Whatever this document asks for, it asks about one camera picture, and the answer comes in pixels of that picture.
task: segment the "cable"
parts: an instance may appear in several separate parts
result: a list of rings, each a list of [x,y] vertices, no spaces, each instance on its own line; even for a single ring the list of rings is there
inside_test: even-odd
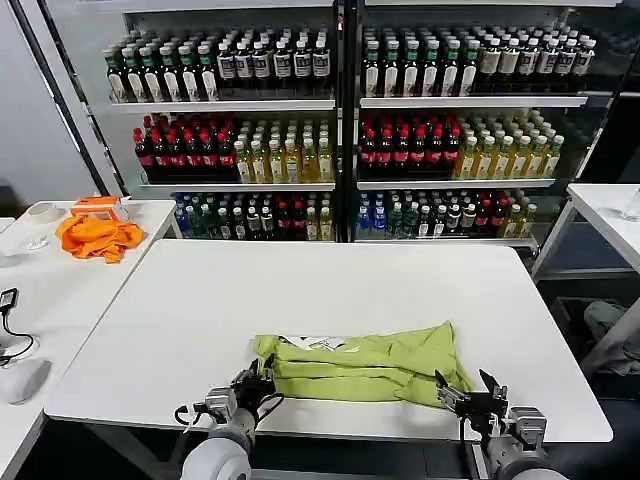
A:
[[[9,328],[9,324],[8,324],[8,317],[9,317],[9,311],[3,311],[2,312],[2,326],[5,330],[5,332],[7,332],[9,335],[14,336],[14,337],[26,337],[29,339],[29,345],[26,346],[26,348],[24,348],[21,352],[19,353],[15,353],[13,355],[2,355],[0,356],[0,367],[4,367],[7,363],[9,363],[11,360],[13,360],[16,357],[19,357],[20,355],[22,355],[23,353],[26,353],[32,346],[33,346],[33,337],[31,335],[29,335],[28,333],[15,333],[12,332],[11,329]]]

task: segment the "white wall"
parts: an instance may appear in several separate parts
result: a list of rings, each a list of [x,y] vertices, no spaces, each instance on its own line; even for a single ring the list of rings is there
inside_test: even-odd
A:
[[[71,200],[97,191],[11,7],[0,1],[0,203]]]

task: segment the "computer mouse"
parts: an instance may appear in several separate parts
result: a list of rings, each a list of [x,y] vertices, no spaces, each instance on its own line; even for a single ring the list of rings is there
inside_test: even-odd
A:
[[[31,398],[42,386],[51,362],[42,358],[19,360],[0,369],[0,400],[20,403]]]

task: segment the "green cloth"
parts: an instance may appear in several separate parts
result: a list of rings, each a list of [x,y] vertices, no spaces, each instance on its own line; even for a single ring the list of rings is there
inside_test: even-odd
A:
[[[449,322],[438,327],[351,337],[331,351],[297,347],[282,337],[257,335],[254,351],[265,360],[275,354],[276,390],[285,397],[382,402],[408,400],[441,407],[434,371],[462,391],[472,383],[456,358]]]

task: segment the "orange box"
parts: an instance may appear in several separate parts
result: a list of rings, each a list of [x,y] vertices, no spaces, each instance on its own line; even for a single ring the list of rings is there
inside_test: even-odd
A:
[[[112,219],[120,222],[129,220],[129,212],[118,197],[82,197],[71,208],[71,215]]]

